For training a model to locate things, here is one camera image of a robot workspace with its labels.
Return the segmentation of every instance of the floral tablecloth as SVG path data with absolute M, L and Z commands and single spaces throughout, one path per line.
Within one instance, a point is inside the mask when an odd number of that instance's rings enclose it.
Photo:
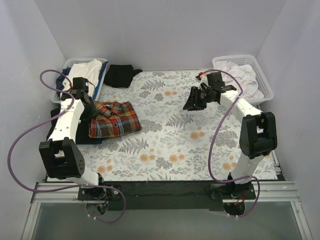
M 106 181 L 210 180 L 208 152 L 215 129 L 226 112 L 217 103 L 202 111 L 183 111 L 197 71 L 142 72 L 129 88 L 102 87 L 99 101 L 130 101 L 142 131 L 79 145 L 86 167 Z M 237 165 L 241 124 L 232 115 L 217 135 L 211 157 L 213 174 L 226 179 Z M 272 155 L 254 175 L 277 179 Z

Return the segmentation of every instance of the purple cable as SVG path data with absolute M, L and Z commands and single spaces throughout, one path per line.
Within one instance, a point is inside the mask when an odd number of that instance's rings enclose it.
M 67 91 L 62 91 L 62 90 L 59 90 L 59 89 L 56 89 L 56 88 L 53 88 L 51 86 L 49 86 L 48 84 L 46 84 L 44 81 L 43 81 L 43 75 L 47 72 L 54 72 L 54 73 L 58 73 L 58 74 L 61 74 L 64 78 L 66 78 L 70 84 L 71 81 L 70 79 L 64 75 L 63 73 L 57 71 L 57 70 L 54 70 L 54 69 L 48 69 L 48 70 L 44 70 L 43 72 L 41 72 L 40 74 L 40 81 L 43 85 L 45 85 L 48 89 L 51 89 L 53 91 L 57 91 L 59 93 L 63 93 L 63 94 L 67 94 L 71 97 L 71 104 L 66 108 L 66 110 L 60 112 L 58 115 L 54 116 L 54 117 L 51 117 L 49 118 L 48 120 L 45 120 L 41 123 L 38 123 L 36 124 L 35 126 L 29 128 L 28 130 L 24 131 L 23 133 L 21 133 L 17 138 L 16 140 L 14 140 L 14 142 L 12 143 L 10 149 L 9 149 L 9 152 L 8 152 L 8 156 L 7 156 L 7 165 L 8 165 L 8 170 L 12 176 L 12 178 L 15 180 L 15 182 L 20 185 L 22 188 L 30 191 L 30 192 L 34 192 L 34 193 L 51 193 L 51 192 L 56 192 L 56 191 L 60 191 L 60 190 L 65 190 L 65 189 L 71 189 L 71 188 L 77 188 L 77 187 L 81 187 L 82 185 L 80 184 L 77 184 L 77 185 L 70 185 L 70 186 L 65 186 L 65 187 L 60 187 L 60 188 L 55 188 L 55 189 L 49 189 L 49 190 L 38 190 L 38 189 L 33 189 L 33 188 L 30 188 L 26 185 L 24 185 L 18 178 L 17 176 L 15 175 L 13 169 L 12 169 L 12 165 L 11 165 L 11 156 L 12 156 L 12 152 L 13 152 L 13 149 L 14 147 L 16 146 L 16 144 L 18 143 L 18 141 L 24 136 L 26 135 L 27 133 L 31 132 L 32 130 L 36 129 L 36 128 L 39 128 L 49 122 L 51 122 L 52 120 L 55 120 L 57 118 L 59 118 L 60 116 L 62 116 L 63 114 L 65 114 L 69 109 L 71 109 L 72 105 L 74 104 L 75 102 L 75 98 L 74 96 L 67 92 Z M 102 222 L 105 222 L 105 223 L 115 223 L 117 222 L 125 213 L 125 210 L 126 210 L 126 206 L 127 206 L 127 203 L 126 203 L 126 198 L 125 198 L 125 195 L 118 189 L 114 188 L 114 187 L 111 187 L 111 186 L 100 186 L 100 185 L 89 185 L 89 187 L 94 187 L 94 188 L 103 188 L 103 189 L 111 189 L 111 190 L 114 190 L 114 191 L 118 191 L 120 193 L 120 195 L 122 196 L 122 199 L 123 199 L 123 210 L 120 214 L 120 216 L 114 220 L 114 221 L 107 221 L 107 220 L 104 220 L 104 219 L 99 219 L 98 217 L 96 219 L 98 220 L 101 220 Z
M 210 69 L 210 70 L 204 71 L 202 74 L 206 74 L 206 73 L 209 73 L 209 72 L 220 72 L 220 73 L 223 73 L 223 74 L 226 74 L 226 75 L 230 76 L 236 82 L 236 84 L 238 85 L 238 87 L 240 89 L 240 93 L 235 98 L 234 102 L 231 104 L 229 109 L 226 111 L 226 113 L 222 117 L 221 121 L 219 122 L 219 124 L 218 124 L 218 126 L 217 126 L 217 128 L 216 128 L 216 130 L 214 132 L 214 135 L 213 135 L 213 138 L 212 138 L 212 141 L 211 141 L 211 145 L 210 145 L 210 149 L 209 149 L 208 170 L 209 170 L 209 174 L 212 177 L 212 179 L 215 180 L 217 183 L 221 183 L 221 184 L 233 183 L 235 181 L 239 181 L 239 180 L 242 180 L 242 179 L 248 179 L 248 178 L 253 178 L 253 179 L 256 180 L 256 183 L 258 185 L 257 195 L 256 195 L 255 201 L 254 201 L 253 205 L 251 206 L 251 208 L 247 212 L 245 212 L 244 214 L 239 216 L 239 217 L 244 217 L 244 216 L 246 216 L 247 214 L 249 214 L 252 211 L 252 209 L 256 206 L 256 204 L 258 202 L 258 198 L 260 196 L 260 183 L 259 183 L 258 178 L 256 178 L 255 176 L 247 175 L 247 176 L 241 176 L 241 177 L 238 177 L 238 178 L 235 178 L 235 179 L 232 179 L 232 180 L 219 180 L 219 179 L 215 178 L 215 176 L 213 175 L 212 170 L 211 170 L 211 156 L 212 156 L 212 151 L 213 151 L 213 147 L 214 147 L 218 132 L 219 132 L 223 122 L 227 118 L 228 114 L 231 112 L 232 108 L 236 105 L 237 101 L 240 99 L 240 96 L 244 93 L 244 90 L 241 87 L 240 83 L 237 81 L 237 79 L 234 76 L 232 76 L 230 73 L 228 73 L 226 71 L 218 70 L 218 69 Z

